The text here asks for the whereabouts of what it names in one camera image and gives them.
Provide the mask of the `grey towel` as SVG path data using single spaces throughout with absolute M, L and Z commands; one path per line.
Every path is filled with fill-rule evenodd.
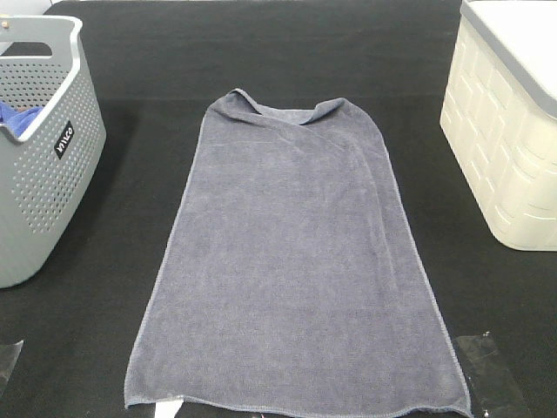
M 472 413 L 382 135 L 344 98 L 203 117 L 124 404 Z

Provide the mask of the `clear tape strip centre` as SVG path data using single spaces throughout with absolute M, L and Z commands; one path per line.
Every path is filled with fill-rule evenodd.
M 154 418 L 175 418 L 184 402 L 183 397 L 156 402 Z

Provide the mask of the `clear tape strip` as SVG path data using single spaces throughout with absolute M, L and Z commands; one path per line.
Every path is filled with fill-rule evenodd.
M 2 344 L 0 346 L 0 396 L 3 396 L 3 392 L 10 381 L 23 344 L 24 341 L 21 340 L 13 344 Z
M 533 417 L 489 331 L 453 339 L 476 417 Z
M 183 397 L 156 402 L 154 418 L 175 418 L 184 402 Z

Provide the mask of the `grey perforated laundry basket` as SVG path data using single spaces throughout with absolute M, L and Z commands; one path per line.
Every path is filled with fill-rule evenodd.
M 1 286 L 40 270 L 70 223 L 97 168 L 106 130 L 82 46 L 82 22 L 67 16 L 1 19 L 4 44 L 38 43 L 1 57 L 1 101 L 40 107 L 16 134 L 1 126 Z

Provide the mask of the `white lidded storage box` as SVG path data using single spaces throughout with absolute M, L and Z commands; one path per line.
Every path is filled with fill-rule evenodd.
M 556 4 L 465 1 L 440 126 L 492 235 L 556 248 Z

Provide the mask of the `blue cloth in basket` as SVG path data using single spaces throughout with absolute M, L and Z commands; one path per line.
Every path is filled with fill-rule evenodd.
M 16 137 L 19 137 L 30 126 L 42 109 L 42 106 L 15 109 L 9 104 L 2 102 L 0 110 L 1 124 L 6 125 Z

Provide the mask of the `clear tape strip right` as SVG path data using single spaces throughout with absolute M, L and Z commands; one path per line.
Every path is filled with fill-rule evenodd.
M 489 331 L 453 339 L 476 417 L 533 417 Z

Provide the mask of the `clear tape strip left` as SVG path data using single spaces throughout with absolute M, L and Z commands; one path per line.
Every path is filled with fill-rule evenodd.
M 3 392 L 10 381 L 23 344 L 24 341 L 21 340 L 13 344 L 2 344 L 0 346 L 0 396 L 3 396 Z

